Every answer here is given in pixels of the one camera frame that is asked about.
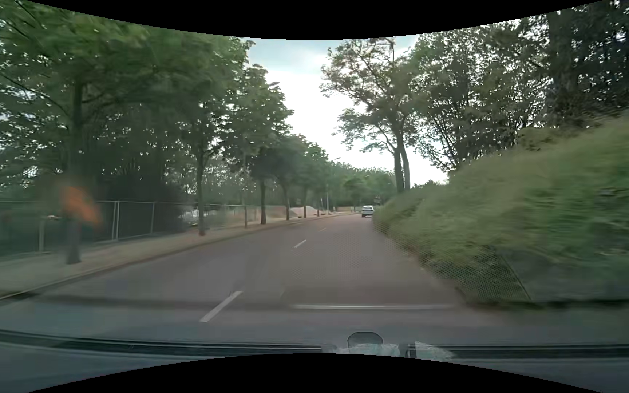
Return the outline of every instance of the tree trunk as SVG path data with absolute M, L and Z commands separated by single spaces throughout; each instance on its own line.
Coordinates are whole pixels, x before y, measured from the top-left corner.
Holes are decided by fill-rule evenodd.
M 282 185 L 283 195 L 285 196 L 285 220 L 290 220 L 290 198 L 288 197 L 288 187 Z
M 261 225 L 266 224 L 266 182 L 259 179 L 258 186 L 261 188 Z
M 302 198 L 302 218 L 308 217 L 308 188 L 303 187 L 305 196 Z
M 196 202 L 198 204 L 198 236 L 205 236 L 205 203 L 203 202 L 203 154 L 196 152 Z
M 71 178 L 77 179 L 82 168 L 77 160 L 79 148 L 78 141 L 81 140 L 82 122 L 82 97 L 84 94 L 84 84 L 80 80 L 75 80 L 72 90 L 72 119 L 70 124 L 69 146 L 67 156 L 67 172 Z M 67 263 L 82 262 L 79 253 L 79 243 L 81 243 L 80 223 L 75 212 L 70 212 L 67 221 Z
M 397 186 L 397 193 L 404 192 L 404 174 L 402 173 L 402 161 L 399 150 L 394 150 L 395 155 L 395 183 Z
M 404 189 L 409 191 L 412 189 L 412 183 L 409 176 L 409 160 L 407 158 L 407 150 L 404 145 L 400 148 L 400 153 L 402 156 L 402 167 L 404 168 Z

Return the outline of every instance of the bush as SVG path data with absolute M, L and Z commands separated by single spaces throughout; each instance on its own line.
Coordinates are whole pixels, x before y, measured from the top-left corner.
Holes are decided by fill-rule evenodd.
M 629 116 L 539 151 L 482 157 L 413 191 L 376 212 L 378 227 L 466 292 L 629 299 Z

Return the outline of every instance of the metal fence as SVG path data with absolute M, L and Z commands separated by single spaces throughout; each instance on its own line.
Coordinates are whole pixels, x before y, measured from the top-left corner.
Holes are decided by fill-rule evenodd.
M 195 203 L 97 201 L 101 223 L 82 227 L 82 242 L 118 241 L 178 233 L 197 227 Z M 205 205 L 207 230 L 244 225 L 244 205 Z M 248 221 L 258 209 L 247 205 Z M 0 201 L 0 257 L 50 251 L 66 242 L 59 211 L 34 201 Z

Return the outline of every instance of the car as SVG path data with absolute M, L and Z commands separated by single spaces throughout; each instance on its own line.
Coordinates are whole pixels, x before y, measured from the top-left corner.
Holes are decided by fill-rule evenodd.
M 361 217 L 372 217 L 372 213 L 375 211 L 375 209 L 372 208 L 372 206 L 368 205 L 368 206 L 364 206 L 363 209 L 361 210 Z

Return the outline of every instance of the sidewalk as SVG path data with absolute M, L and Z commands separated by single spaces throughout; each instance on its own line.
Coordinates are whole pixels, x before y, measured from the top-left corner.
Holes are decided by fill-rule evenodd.
M 294 224 L 304 220 L 322 219 L 336 215 L 307 219 L 271 219 L 266 225 L 250 222 L 248 228 L 242 226 L 209 231 L 204 237 L 196 230 L 181 234 L 156 238 L 142 238 L 120 243 L 106 243 L 90 246 L 81 251 L 82 262 L 68 265 L 64 253 L 33 255 L 19 259 L 0 261 L 0 298 L 35 290 L 58 282 L 71 280 L 83 275 L 115 268 L 121 265 L 143 262 L 149 259 L 188 250 L 201 244 L 239 237 L 251 232 Z

